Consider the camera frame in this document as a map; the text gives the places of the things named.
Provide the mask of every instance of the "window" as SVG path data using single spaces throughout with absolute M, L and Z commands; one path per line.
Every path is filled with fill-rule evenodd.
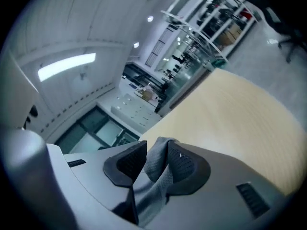
M 137 135 L 95 107 L 77 120 L 55 144 L 63 154 L 68 154 L 116 147 L 137 140 Z

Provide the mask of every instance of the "white cabinet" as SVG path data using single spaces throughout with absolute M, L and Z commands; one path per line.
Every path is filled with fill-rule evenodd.
M 161 117 L 129 94 L 114 101 L 111 112 L 140 133 L 146 132 Z

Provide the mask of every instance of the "light wood surface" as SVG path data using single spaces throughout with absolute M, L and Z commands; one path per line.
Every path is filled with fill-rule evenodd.
M 285 194 L 306 175 L 307 135 L 299 122 L 263 89 L 221 69 L 140 140 L 150 149 L 159 136 L 238 158 Z

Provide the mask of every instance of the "red object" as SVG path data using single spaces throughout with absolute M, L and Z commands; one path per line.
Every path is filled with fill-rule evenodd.
M 240 15 L 246 17 L 247 20 L 250 20 L 253 17 L 247 9 L 243 9 Z

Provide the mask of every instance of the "black vent grille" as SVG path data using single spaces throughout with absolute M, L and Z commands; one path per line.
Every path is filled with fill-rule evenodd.
M 175 148 L 168 148 L 167 160 L 174 183 L 188 178 L 195 171 L 192 159 Z
M 81 165 L 81 164 L 85 164 L 86 162 L 83 160 L 83 159 L 79 159 L 79 160 L 76 160 L 76 161 L 71 161 L 71 162 L 68 162 L 68 166 L 70 168 L 72 167 L 75 167 L 75 166 L 78 166 L 78 165 Z
M 270 209 L 250 183 L 244 183 L 236 187 L 255 218 L 260 217 Z
M 144 164 L 146 163 L 147 150 L 135 149 L 117 162 L 120 172 L 131 178 L 133 183 L 138 178 Z

